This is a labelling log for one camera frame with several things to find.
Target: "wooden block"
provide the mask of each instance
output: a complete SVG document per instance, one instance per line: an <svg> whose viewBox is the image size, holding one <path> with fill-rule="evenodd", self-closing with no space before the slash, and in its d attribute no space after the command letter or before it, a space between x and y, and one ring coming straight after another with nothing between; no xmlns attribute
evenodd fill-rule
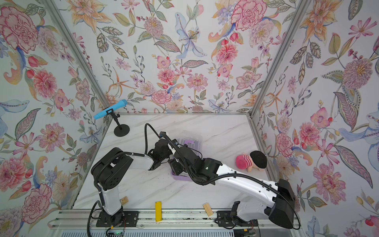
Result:
<svg viewBox="0 0 379 237"><path fill-rule="evenodd" d="M128 197L125 196L123 198L120 199L120 202L121 202L121 205L124 205L125 203L127 203L129 200L128 200Z"/></svg>
<svg viewBox="0 0 379 237"><path fill-rule="evenodd" d="M155 222L162 221L162 203L155 202Z"/></svg>
<svg viewBox="0 0 379 237"><path fill-rule="evenodd" d="M205 203L205 204L203 205L203 207L204 207L205 212L207 213L207 215L208 215L209 217L213 215L213 211L212 211L212 209L211 209L211 207L209 206L208 203Z"/></svg>

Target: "black mounting bracket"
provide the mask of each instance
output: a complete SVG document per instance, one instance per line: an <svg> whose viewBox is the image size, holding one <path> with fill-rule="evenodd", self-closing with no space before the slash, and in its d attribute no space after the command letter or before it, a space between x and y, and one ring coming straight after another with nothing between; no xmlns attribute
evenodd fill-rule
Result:
<svg viewBox="0 0 379 237"><path fill-rule="evenodd" d="M136 227L138 221L138 211L124 211L124 220L120 223L120 227ZM103 212L100 213L99 218L96 222L96 227L111 227L111 223L107 223L106 216Z"/></svg>
<svg viewBox="0 0 379 237"><path fill-rule="evenodd" d="M105 111L107 115L111 115L112 118L116 121L117 123L117 127L114 129L114 134L118 137L123 137L125 135L127 135L130 131L130 128L128 125L126 124L120 124L118 122L118 118L120 117L119 114L115 114L113 109L109 109L109 110L106 110Z"/></svg>

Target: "pink peony print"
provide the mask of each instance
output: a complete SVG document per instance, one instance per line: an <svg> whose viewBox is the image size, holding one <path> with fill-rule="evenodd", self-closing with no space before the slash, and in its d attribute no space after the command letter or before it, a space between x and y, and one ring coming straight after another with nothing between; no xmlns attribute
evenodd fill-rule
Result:
<svg viewBox="0 0 379 237"><path fill-rule="evenodd" d="M251 71L246 71L241 77L236 78L238 83L237 89L242 90L251 86L254 82L258 81L261 76L262 74L254 74Z"/></svg>
<svg viewBox="0 0 379 237"><path fill-rule="evenodd" d="M263 0L240 0L234 7L231 23L236 24L236 30L250 29L262 20L266 9Z"/></svg>
<svg viewBox="0 0 379 237"><path fill-rule="evenodd" d="M89 84L87 79L84 78L83 82L78 82L75 86L77 90L75 98L82 101L84 106L87 106L89 101Z"/></svg>
<svg viewBox="0 0 379 237"><path fill-rule="evenodd" d="M320 131L311 122L304 122L300 126L300 139L306 145L315 145L321 138Z"/></svg>
<svg viewBox="0 0 379 237"><path fill-rule="evenodd" d="M292 119L283 115L278 120L278 130L282 133L287 134L292 125Z"/></svg>
<svg viewBox="0 0 379 237"><path fill-rule="evenodd" d="M171 101L171 94L167 91L159 90L152 94L152 100L158 104L165 104Z"/></svg>
<svg viewBox="0 0 379 237"><path fill-rule="evenodd" d="M47 184L33 188L22 206L22 220L28 224L38 220L49 208L51 195L51 188Z"/></svg>
<svg viewBox="0 0 379 237"><path fill-rule="evenodd" d="M20 148L18 150L14 150L13 151L13 155L16 155L16 154L22 152L22 157L24 157L27 154L28 151L32 151L33 147L30 147L30 146L37 139L37 138L33 139L33 137L34 137L34 133L31 132L30 135L29 135L29 139L27 138L27 136L25 134L22 136L22 139L23 139L24 143L22 143L20 141L16 141L14 144L16 146L19 146L19 147L22 147L22 148Z"/></svg>
<svg viewBox="0 0 379 237"><path fill-rule="evenodd" d="M346 69L343 72L343 85L347 89L359 89L366 85L371 78L373 70L371 67L373 64L363 58L360 60L354 60L351 63L346 64Z"/></svg>
<svg viewBox="0 0 379 237"><path fill-rule="evenodd" d="M195 75L190 74L189 78L187 79L187 86L189 88L194 88L194 90L200 92L201 90L204 90L205 87L208 85L208 79L203 76L203 74L198 75L195 73Z"/></svg>
<svg viewBox="0 0 379 237"><path fill-rule="evenodd" d="M223 77L228 77L230 75L230 71L233 68L233 64L224 64L218 69L217 74L220 74Z"/></svg>
<svg viewBox="0 0 379 237"><path fill-rule="evenodd" d="M192 112L193 113L202 113L203 112L203 107L199 106L199 105L195 105L194 107L192 107Z"/></svg>
<svg viewBox="0 0 379 237"><path fill-rule="evenodd" d="M80 114L81 114L81 110L80 109L72 109L70 108L69 109L69 116L70 116L70 119L76 121L76 119L80 119Z"/></svg>
<svg viewBox="0 0 379 237"><path fill-rule="evenodd" d="M339 180L341 174L336 172L333 174L334 166L329 163L329 166L325 164L320 165L320 170L315 167L313 171L313 176L317 178L316 181L316 193L323 195L325 201L329 200L338 205L340 200L346 201L346 193L342 191L346 189L346 183Z"/></svg>
<svg viewBox="0 0 379 237"><path fill-rule="evenodd" d="M156 17L149 17L144 24L146 31L153 37L159 37L163 34L163 25Z"/></svg>
<svg viewBox="0 0 379 237"><path fill-rule="evenodd" d="M289 136L285 133L279 133L276 137L278 150L282 153L284 157L289 157L292 155L292 141Z"/></svg>
<svg viewBox="0 0 379 237"><path fill-rule="evenodd" d="M163 69L158 73L158 79L163 83L170 83L174 80L174 71L171 69Z"/></svg>
<svg viewBox="0 0 379 237"><path fill-rule="evenodd" d="M26 164L23 157L11 157L0 164L0 189L5 192L8 188L14 189L19 185L26 173Z"/></svg>
<svg viewBox="0 0 379 237"><path fill-rule="evenodd" d="M5 41L13 49L19 47L25 53L35 50L38 32L30 16L12 6L3 6L0 11L0 35Z"/></svg>
<svg viewBox="0 0 379 237"><path fill-rule="evenodd" d="M162 56L158 56L158 58L157 58L158 69L168 68L168 66L170 66L170 63L171 63L171 60L169 57L165 58Z"/></svg>
<svg viewBox="0 0 379 237"><path fill-rule="evenodd" d="M54 33L48 28L41 27L38 31L39 47L47 53L51 59L56 60L59 55L59 44L54 36Z"/></svg>
<svg viewBox="0 0 379 237"><path fill-rule="evenodd" d="M152 95L155 91L156 90L151 82L146 82L141 85L141 93L146 96Z"/></svg>
<svg viewBox="0 0 379 237"><path fill-rule="evenodd" d="M51 72L39 70L34 74L33 86L40 96L50 99L56 90L56 79Z"/></svg>
<svg viewBox="0 0 379 237"><path fill-rule="evenodd" d="M322 107L310 117L310 120L314 122L317 127L322 128L330 125L328 118L328 112L325 107Z"/></svg>
<svg viewBox="0 0 379 237"><path fill-rule="evenodd" d="M58 92L55 93L54 102L57 108L66 107L70 104L62 89L58 89Z"/></svg>
<svg viewBox="0 0 379 237"><path fill-rule="evenodd" d="M64 128L60 127L58 123L53 123L46 125L46 130L41 129L43 135L39 135L36 140L39 141L39 146L42 148L46 147L46 152L53 152L55 146L64 145L64 138L66 134L62 134Z"/></svg>
<svg viewBox="0 0 379 237"><path fill-rule="evenodd" d="M233 44L226 44L221 47L218 51L216 58L217 61L221 64L231 63L235 57L237 57L237 47Z"/></svg>
<svg viewBox="0 0 379 237"><path fill-rule="evenodd" d="M272 21L270 21L269 19L265 19L256 24L250 30L250 46L254 47L255 45L265 42L271 35L273 29L274 23L272 23Z"/></svg>

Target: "orange lily print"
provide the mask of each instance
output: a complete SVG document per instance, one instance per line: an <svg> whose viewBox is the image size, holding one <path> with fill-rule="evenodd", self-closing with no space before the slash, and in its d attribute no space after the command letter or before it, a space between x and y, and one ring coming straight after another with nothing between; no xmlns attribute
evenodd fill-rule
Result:
<svg viewBox="0 0 379 237"><path fill-rule="evenodd" d="M108 94L109 91L111 90L111 87L113 87L114 89L119 88L119 91L120 91L119 98L120 98L120 96L122 95L122 86L125 86L125 87L128 87L128 88L135 89L134 87L130 87L130 86L127 86L127 85L124 84L125 82L128 82L128 81L123 81L123 82L121 82L121 81L120 81L120 77L119 77L118 74L117 74L117 71L115 70L114 72L116 73L117 82L116 82L116 83L113 83L112 85L109 86L109 89L108 89L107 94Z"/></svg>
<svg viewBox="0 0 379 237"><path fill-rule="evenodd" d="M270 106L275 102L275 104L276 104L276 111L278 111L278 113L279 113L279 109L278 109L278 101L280 101L280 102L282 102L282 101L278 98L278 95L282 92L282 89L283 89L283 87L284 87L284 84L285 84L285 83L283 83L283 86L282 86L282 88L280 89L280 91L279 91L278 93L276 93L276 94L268 93L268 94L266 95L266 96L270 96L270 101L269 101L268 103L271 103L271 104L267 105L266 108L267 108L267 107L270 107Z"/></svg>
<svg viewBox="0 0 379 237"><path fill-rule="evenodd" d="M96 0L66 0L70 6L68 11L71 12L72 23L74 25L79 22L85 22L92 28L92 31L96 34L96 27L98 22L110 23L113 22L106 14L101 11L106 4L102 4Z"/></svg>
<svg viewBox="0 0 379 237"><path fill-rule="evenodd" d="M326 44L326 26L336 22L334 12L343 0L315 0L313 9L307 12L307 18L302 22L300 28L306 28L306 36L303 43L314 35Z"/></svg>

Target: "marble tabletop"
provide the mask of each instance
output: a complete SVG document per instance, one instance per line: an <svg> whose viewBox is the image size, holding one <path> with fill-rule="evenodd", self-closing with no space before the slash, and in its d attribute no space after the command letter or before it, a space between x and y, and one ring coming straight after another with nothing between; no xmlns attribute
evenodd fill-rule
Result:
<svg viewBox="0 0 379 237"><path fill-rule="evenodd" d="M167 132L171 139L185 130L202 137L203 157L210 157L239 170L235 165L237 155L257 150L246 115L122 115L121 124L130 126L130 133L116 137L113 133L117 124L113 121L101 144L93 164L96 164L112 148L123 151L144 153L144 125L150 123L155 130ZM149 147L153 149L158 138L148 128ZM266 171L253 169L251 172L240 170L256 178L268 180ZM99 195L93 185L93 176L89 173L74 204L74 209L90 209ZM128 170L119 184L120 198L127 196L126 209L153 209L155 202L161 201L163 209L202 208L208 202L211 208L231 208L235 201L250 199L233 189L206 185L191 181L175 180L171 176L168 163L156 170Z"/></svg>

